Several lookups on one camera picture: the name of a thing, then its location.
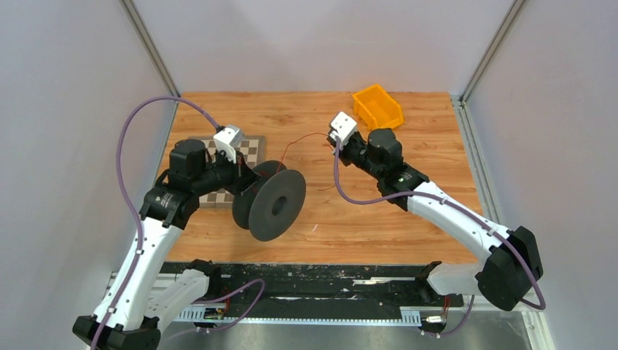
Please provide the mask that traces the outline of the grey perforated cable spool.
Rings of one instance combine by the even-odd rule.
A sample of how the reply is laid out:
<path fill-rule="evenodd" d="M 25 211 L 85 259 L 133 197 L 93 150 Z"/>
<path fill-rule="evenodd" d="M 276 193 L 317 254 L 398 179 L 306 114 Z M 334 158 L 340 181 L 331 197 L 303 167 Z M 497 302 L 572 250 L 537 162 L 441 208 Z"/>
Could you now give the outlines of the grey perforated cable spool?
<path fill-rule="evenodd" d="M 232 201 L 236 225 L 258 241 L 272 241 L 286 232 L 300 214 L 306 197 L 301 172 L 277 160 L 254 167 L 260 179 Z"/>

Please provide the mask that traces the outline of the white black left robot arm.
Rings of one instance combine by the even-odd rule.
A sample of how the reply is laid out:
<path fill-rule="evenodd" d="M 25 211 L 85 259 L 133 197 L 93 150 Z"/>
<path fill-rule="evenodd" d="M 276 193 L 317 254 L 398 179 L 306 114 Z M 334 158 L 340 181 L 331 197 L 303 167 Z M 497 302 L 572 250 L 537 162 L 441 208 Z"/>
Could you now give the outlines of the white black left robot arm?
<path fill-rule="evenodd" d="M 198 260 L 155 297 L 150 292 L 172 246 L 200 206 L 200 197 L 220 189 L 241 194 L 260 178 L 239 150 L 242 139 L 215 136 L 216 156 L 187 139 L 170 153 L 169 168 L 145 195 L 130 205 L 136 234 L 106 296 L 89 316 L 74 323 L 74 334 L 91 349 L 156 349 L 170 323 L 202 298 L 219 299 L 223 283 L 211 263 Z"/>

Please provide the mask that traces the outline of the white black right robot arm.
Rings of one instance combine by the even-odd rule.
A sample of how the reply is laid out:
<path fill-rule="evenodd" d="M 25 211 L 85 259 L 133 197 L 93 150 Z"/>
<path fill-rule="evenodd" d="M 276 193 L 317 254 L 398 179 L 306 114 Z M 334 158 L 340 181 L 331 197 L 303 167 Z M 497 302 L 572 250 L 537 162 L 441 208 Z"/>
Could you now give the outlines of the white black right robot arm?
<path fill-rule="evenodd" d="M 377 141 L 365 140 L 356 128 L 328 131 L 326 138 L 335 157 L 333 177 L 341 197 L 356 205 L 396 205 L 428 220 L 477 258 L 476 264 L 441 262 L 432 268 L 416 284 L 419 300 L 431 305 L 444 295 L 481 295 L 503 311 L 520 303 L 545 310 L 547 301 L 539 286 L 544 271 L 534 233 L 522 225 L 509 228 L 469 209 L 404 161 L 402 145 L 392 130 L 378 129 L 376 136 Z M 380 197 L 359 200 L 344 191 L 340 166 L 350 165 L 376 181 Z"/>

